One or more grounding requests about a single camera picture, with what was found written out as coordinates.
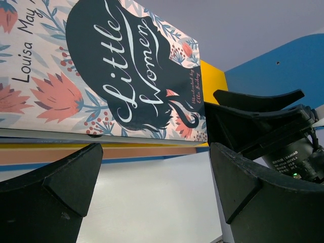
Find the Little Women floral book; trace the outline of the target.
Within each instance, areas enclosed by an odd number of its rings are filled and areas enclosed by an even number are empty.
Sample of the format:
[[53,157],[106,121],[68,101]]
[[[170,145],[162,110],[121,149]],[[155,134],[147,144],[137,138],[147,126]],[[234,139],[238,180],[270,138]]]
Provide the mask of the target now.
[[1,136],[206,143],[198,43],[135,1],[1,1]]

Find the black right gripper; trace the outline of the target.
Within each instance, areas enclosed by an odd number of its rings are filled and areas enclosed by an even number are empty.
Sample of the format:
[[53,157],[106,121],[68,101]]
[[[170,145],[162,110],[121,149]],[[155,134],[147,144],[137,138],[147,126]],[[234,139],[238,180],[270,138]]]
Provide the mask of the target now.
[[208,144],[222,145],[273,170],[309,182],[323,182],[323,147],[315,129],[323,126],[323,106],[283,108],[305,95],[298,89],[277,96],[224,90],[219,105],[205,103]]

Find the A Tale of Two Cities book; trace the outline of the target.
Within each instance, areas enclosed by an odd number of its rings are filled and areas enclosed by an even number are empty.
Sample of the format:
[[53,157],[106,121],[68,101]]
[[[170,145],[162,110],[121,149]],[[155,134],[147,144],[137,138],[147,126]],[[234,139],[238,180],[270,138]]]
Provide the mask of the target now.
[[1,144],[86,144],[89,141],[1,137]]

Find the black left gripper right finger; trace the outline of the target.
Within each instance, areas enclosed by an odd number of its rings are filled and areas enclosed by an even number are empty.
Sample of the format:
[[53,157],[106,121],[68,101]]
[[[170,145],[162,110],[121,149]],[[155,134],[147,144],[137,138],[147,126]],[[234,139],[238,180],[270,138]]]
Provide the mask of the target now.
[[323,242],[323,185],[281,174],[220,143],[210,160],[235,242]]

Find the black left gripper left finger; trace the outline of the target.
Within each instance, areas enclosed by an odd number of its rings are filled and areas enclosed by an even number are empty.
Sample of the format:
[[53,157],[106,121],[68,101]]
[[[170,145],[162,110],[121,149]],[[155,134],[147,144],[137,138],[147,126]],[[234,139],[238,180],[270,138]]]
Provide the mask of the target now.
[[87,216],[103,149],[92,143],[1,182],[1,242],[76,242]]

